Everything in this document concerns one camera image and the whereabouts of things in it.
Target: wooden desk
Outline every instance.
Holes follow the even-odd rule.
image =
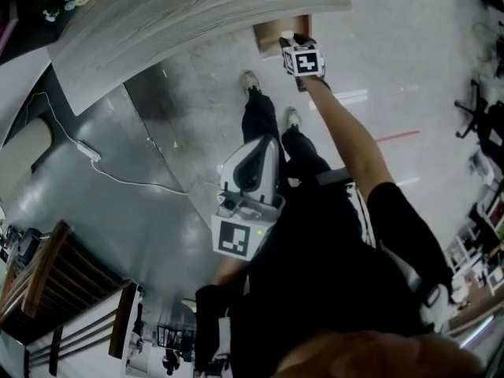
[[[79,115],[135,74],[214,36],[350,8],[350,0],[91,0],[48,49]]]

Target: red line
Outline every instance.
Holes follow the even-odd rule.
[[[387,142],[389,140],[401,139],[402,137],[407,137],[409,135],[419,135],[419,134],[420,134],[420,130],[413,130],[412,132],[401,133],[399,135],[389,135],[388,137],[383,137],[381,139],[378,139],[376,142],[383,143],[383,142]]]

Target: skin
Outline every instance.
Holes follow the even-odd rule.
[[[363,198],[394,182],[374,138],[319,80],[303,78]],[[213,283],[242,284],[246,262],[224,257]],[[275,378],[473,378],[480,360],[438,335],[405,338],[379,332],[319,332],[290,351]]]

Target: floor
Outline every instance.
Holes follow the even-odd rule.
[[[469,172],[476,137],[455,138],[465,122],[455,99],[469,91],[488,37],[479,0],[352,0],[345,13],[312,18],[326,80],[380,141],[408,199],[446,247],[480,194]],[[246,98],[239,74],[252,69],[276,104],[302,114],[302,130],[335,169],[343,166],[307,93],[299,94],[280,57],[263,60],[251,28],[177,54],[125,83],[147,129],[203,219],[215,211],[217,166],[242,143]]]
[[[447,246],[477,199],[468,170],[476,138],[455,138],[465,119],[453,106],[467,95],[483,54],[473,24],[487,19],[479,0],[352,0],[348,13],[313,16],[313,37],[333,91],[376,139],[398,183]],[[59,218],[105,263],[146,288],[146,316],[194,319],[179,300],[209,282],[217,263],[210,245],[217,166],[242,144],[244,69],[258,72],[276,104],[298,108],[302,130],[333,168],[342,166],[307,94],[281,60],[262,60],[251,29],[212,39],[146,70],[74,117],[50,73],[47,91],[69,134],[98,150],[101,166],[129,180],[190,191],[189,198],[124,186],[93,171],[45,113],[54,144],[10,206],[8,221],[49,231]],[[391,136],[405,134],[397,139]]]
[[[34,91],[47,92],[68,134],[102,155],[99,166],[104,171],[180,189],[123,86],[79,117],[69,108],[54,71],[43,76]],[[22,229],[49,232],[64,219],[91,253],[145,289],[146,322],[193,325],[193,313],[180,300],[194,297],[211,281],[217,256],[209,229],[191,201],[156,187],[123,185],[99,175],[65,138],[45,97],[35,96],[28,122],[40,115],[49,122],[54,141],[9,205],[7,221]],[[25,116],[26,112],[19,116],[23,125]]]

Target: black t-shirt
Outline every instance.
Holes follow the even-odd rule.
[[[449,287],[439,244],[398,187],[376,187],[368,210],[377,241],[427,283]],[[229,310],[235,378],[272,376],[290,350],[320,331],[426,332],[401,271],[362,242],[355,208],[337,185],[299,188],[288,198],[248,275],[249,294]]]

